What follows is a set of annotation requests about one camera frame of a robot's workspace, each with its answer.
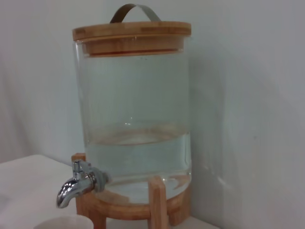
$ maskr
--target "chrome tap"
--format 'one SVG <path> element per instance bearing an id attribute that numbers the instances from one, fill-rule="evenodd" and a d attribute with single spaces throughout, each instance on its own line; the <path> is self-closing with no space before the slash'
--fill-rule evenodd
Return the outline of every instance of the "chrome tap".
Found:
<path id="1" fill-rule="evenodd" d="M 107 173 L 100 171 L 83 160 L 72 162 L 73 178 L 63 184 L 56 198 L 56 206 L 65 208 L 70 200 L 92 190 L 102 192 L 110 181 Z"/>

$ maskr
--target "bamboo lid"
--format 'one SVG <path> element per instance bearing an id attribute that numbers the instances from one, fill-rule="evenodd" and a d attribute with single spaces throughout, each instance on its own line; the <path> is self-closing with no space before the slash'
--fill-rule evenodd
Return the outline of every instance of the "bamboo lid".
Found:
<path id="1" fill-rule="evenodd" d="M 134 7 L 141 8 L 151 21 L 124 22 Z M 148 7 L 126 4 L 119 8 L 109 24 L 76 28 L 73 40 L 82 42 L 90 57 L 126 56 L 181 52 L 191 25 L 180 21 L 161 21 Z"/>

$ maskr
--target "white cup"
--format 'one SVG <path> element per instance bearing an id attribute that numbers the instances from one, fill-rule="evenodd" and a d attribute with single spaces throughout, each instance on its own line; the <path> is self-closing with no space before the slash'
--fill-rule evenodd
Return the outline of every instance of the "white cup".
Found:
<path id="1" fill-rule="evenodd" d="M 49 219 L 34 229 L 93 229 L 93 223 L 85 216 L 70 215 Z"/>

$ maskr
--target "bamboo stand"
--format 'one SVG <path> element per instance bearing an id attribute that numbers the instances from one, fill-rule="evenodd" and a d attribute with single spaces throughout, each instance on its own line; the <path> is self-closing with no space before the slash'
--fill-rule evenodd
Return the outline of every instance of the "bamboo stand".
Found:
<path id="1" fill-rule="evenodd" d="M 73 155 L 72 161 L 76 159 L 85 161 L 86 154 Z M 149 229 L 168 229 L 168 223 L 176 226 L 189 217 L 190 187 L 166 200 L 165 185 L 159 176 L 152 177 L 148 183 L 149 204 L 129 204 L 124 197 L 105 191 L 109 198 L 116 200 L 115 203 L 109 203 L 96 198 L 93 193 L 87 193 L 76 198 L 77 214 L 91 219 L 94 229 L 106 229 L 106 218 L 146 219 Z"/>

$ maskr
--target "glass jar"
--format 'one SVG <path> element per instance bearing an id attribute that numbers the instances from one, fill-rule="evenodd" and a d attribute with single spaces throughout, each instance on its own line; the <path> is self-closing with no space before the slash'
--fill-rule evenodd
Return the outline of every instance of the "glass jar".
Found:
<path id="1" fill-rule="evenodd" d="M 162 178 L 167 199 L 188 187 L 190 34 L 174 21 L 73 30 L 85 152 L 111 175 L 108 195 L 148 203 L 151 176 Z"/>

